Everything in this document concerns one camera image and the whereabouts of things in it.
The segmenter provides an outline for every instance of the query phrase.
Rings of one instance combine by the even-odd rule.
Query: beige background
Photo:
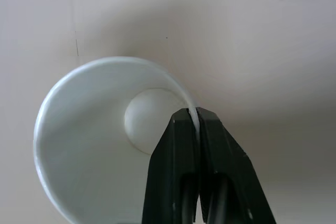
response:
[[[35,172],[35,118],[105,56],[153,60],[215,111],[278,223],[335,223],[335,17],[335,0],[0,0],[0,223],[66,223]]]

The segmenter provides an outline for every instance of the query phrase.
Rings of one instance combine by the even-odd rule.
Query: cup rim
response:
[[[190,110],[190,115],[193,119],[195,128],[196,128],[196,135],[199,135],[199,121],[198,116],[196,112],[196,103],[192,99],[192,96],[189,94],[189,92],[184,89],[184,87],[173,77],[171,76],[163,67],[160,65],[141,58],[136,57],[124,57],[124,56],[116,56],[116,57],[106,57],[101,58],[98,60],[94,60],[91,62],[88,62],[82,66],[79,66],[75,68],[74,70],[70,71],[68,74],[66,74],[64,77],[62,77],[48,92],[46,97],[44,98],[41,107],[38,111],[35,126],[34,126],[34,139],[33,139],[33,155],[34,155],[34,163],[37,171],[38,178],[42,184],[42,187],[48,197],[48,199],[51,201],[53,206],[61,213],[61,215],[70,223],[77,224],[77,218],[69,212],[62,203],[58,200],[58,197],[50,190],[50,183],[45,176],[45,172],[43,170],[43,167],[41,165],[41,161],[38,154],[38,148],[39,148],[39,141],[41,140],[41,131],[43,128],[43,124],[45,123],[45,117],[48,112],[48,109],[50,108],[50,102],[64,85],[66,85],[70,80],[72,80],[77,75],[84,73],[86,71],[89,71],[93,68],[99,67],[101,65],[105,64],[113,64],[113,63],[135,63],[140,65],[146,65],[152,68],[155,68],[159,70],[162,74],[165,75],[167,79],[169,79],[170,82],[172,82],[178,91],[180,92],[182,98],[185,100],[185,102],[188,105],[188,108]]]

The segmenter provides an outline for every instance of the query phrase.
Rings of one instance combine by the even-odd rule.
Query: white paper cup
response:
[[[34,129],[42,186],[71,223],[141,223],[149,159],[175,111],[195,103],[158,65],[111,57],[63,77]]]

